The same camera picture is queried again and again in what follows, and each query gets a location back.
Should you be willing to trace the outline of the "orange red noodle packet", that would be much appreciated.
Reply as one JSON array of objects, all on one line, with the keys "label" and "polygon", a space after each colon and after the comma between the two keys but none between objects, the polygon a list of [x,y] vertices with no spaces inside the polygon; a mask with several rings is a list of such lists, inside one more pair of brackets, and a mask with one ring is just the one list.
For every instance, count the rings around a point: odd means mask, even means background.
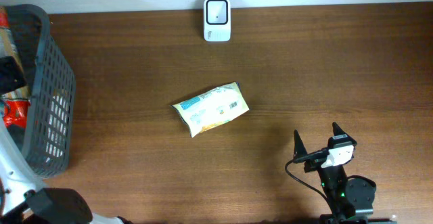
[{"label": "orange red noodle packet", "polygon": [[[12,36],[6,9],[1,6],[1,58],[6,56],[14,57],[24,73],[18,48]],[[1,94],[3,103],[2,117],[6,127],[14,125],[23,129],[26,128],[28,108],[30,106],[29,97],[30,89],[27,81],[26,86],[6,94]]]}]

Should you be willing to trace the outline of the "white barcode scanner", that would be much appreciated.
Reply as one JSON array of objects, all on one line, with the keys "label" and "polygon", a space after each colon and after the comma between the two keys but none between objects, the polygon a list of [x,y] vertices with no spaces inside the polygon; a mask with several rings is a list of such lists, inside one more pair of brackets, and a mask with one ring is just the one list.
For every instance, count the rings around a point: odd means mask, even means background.
[{"label": "white barcode scanner", "polygon": [[231,3],[229,0],[204,0],[204,39],[226,42],[231,39]]}]

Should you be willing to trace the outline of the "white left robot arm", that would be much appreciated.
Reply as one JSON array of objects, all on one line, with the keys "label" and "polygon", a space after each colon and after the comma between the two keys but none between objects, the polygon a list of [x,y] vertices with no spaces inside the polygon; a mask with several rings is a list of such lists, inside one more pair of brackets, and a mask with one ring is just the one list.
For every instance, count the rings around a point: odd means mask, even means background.
[{"label": "white left robot arm", "polygon": [[1,119],[2,223],[130,223],[123,217],[91,212],[75,190],[47,187],[24,159],[25,129]]}]

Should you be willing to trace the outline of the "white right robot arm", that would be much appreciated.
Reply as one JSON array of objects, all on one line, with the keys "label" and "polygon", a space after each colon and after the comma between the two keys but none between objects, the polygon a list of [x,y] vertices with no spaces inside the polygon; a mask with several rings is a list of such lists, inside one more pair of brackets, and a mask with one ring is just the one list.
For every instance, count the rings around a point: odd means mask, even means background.
[{"label": "white right robot arm", "polygon": [[[320,223],[393,223],[391,219],[372,219],[373,202],[377,185],[371,179],[359,175],[348,176],[344,165],[353,158],[357,141],[332,123],[333,136],[327,146],[308,153],[297,130],[294,131],[293,159],[285,165],[285,172],[295,181],[317,192],[327,203],[330,214],[321,215]],[[321,181],[322,190],[295,177],[288,167],[291,164],[304,165],[304,172],[316,172]]]}]

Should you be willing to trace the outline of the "dark grey plastic basket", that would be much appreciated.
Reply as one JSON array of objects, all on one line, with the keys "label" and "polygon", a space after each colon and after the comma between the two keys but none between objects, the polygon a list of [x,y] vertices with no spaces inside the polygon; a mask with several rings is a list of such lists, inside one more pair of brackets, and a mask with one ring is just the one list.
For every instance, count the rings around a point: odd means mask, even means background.
[{"label": "dark grey plastic basket", "polygon": [[51,36],[51,22],[42,8],[4,8],[30,89],[21,153],[36,175],[54,177],[69,163],[75,75]]}]

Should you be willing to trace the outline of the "yellow white snack bag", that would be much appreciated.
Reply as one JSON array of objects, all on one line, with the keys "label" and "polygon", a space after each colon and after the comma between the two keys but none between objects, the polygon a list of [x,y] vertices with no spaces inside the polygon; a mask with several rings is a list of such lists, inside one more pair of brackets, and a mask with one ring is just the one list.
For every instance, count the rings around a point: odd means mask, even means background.
[{"label": "yellow white snack bag", "polygon": [[231,122],[250,110],[240,84],[236,81],[215,87],[171,107],[188,126],[191,137]]}]

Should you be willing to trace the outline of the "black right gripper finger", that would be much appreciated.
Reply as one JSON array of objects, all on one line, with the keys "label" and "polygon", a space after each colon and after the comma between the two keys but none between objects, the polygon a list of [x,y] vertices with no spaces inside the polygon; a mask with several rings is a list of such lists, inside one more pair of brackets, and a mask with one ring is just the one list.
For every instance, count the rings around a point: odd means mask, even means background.
[{"label": "black right gripper finger", "polygon": [[334,136],[332,139],[349,139],[350,135],[348,135],[342,128],[337,124],[337,122],[332,123],[332,129]]},{"label": "black right gripper finger", "polygon": [[307,150],[297,130],[294,130],[294,159],[306,156]]}]

